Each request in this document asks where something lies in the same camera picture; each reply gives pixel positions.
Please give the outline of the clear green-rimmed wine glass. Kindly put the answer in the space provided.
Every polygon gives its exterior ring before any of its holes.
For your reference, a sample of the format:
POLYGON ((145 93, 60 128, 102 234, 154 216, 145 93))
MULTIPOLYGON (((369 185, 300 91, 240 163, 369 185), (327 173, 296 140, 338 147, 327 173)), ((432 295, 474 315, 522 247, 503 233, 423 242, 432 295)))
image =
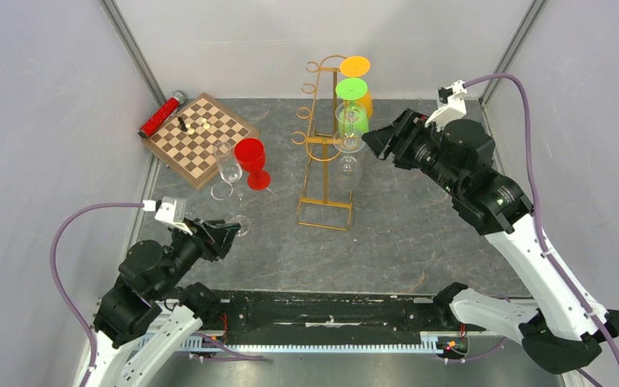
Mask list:
POLYGON ((251 228, 251 221, 247 217, 246 211, 248 196, 245 185, 233 187, 231 194, 231 222, 239 224, 238 236, 245 236, 251 228))

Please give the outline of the red wine glass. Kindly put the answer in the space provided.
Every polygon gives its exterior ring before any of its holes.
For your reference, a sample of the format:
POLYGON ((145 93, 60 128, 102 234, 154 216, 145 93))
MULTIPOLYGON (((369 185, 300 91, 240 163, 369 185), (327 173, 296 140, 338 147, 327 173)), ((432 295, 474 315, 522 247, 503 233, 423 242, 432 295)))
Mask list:
POLYGON ((271 176, 264 170, 266 154, 263 143, 256 138, 247 138, 235 145, 234 155, 242 169, 248 173, 247 185, 253 190, 265 190, 271 176))

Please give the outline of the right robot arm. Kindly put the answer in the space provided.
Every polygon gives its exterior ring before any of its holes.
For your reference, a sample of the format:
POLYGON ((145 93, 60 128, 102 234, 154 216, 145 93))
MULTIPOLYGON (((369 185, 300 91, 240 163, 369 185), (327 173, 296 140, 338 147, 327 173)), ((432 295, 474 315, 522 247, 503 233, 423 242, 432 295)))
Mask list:
POLYGON ((534 307, 520 306, 455 282, 434 297, 440 327, 496 332, 553 374, 589 366, 605 339, 619 336, 619 310, 603 307, 574 278, 538 225, 531 200, 493 168, 495 143, 480 123, 456 119, 439 130, 405 110, 363 140, 377 158, 419 170, 446 191, 459 217, 509 262, 535 300, 534 307))

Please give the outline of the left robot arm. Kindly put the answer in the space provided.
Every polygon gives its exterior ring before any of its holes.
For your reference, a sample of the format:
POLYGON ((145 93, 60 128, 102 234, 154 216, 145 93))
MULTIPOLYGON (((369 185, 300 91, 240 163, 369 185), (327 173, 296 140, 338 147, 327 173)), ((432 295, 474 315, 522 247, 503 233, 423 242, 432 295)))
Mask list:
POLYGON ((215 327, 221 317, 218 296, 201 283, 179 287, 181 278, 197 260, 218 261, 226 257, 239 223, 222 220, 186 219, 169 226, 172 241, 135 243, 119 265, 119 276, 101 299, 87 333, 90 342, 89 367, 81 385, 101 386, 119 372, 118 358, 130 344, 143 337, 162 313, 160 302, 176 294, 175 310, 189 315, 202 329, 215 327))

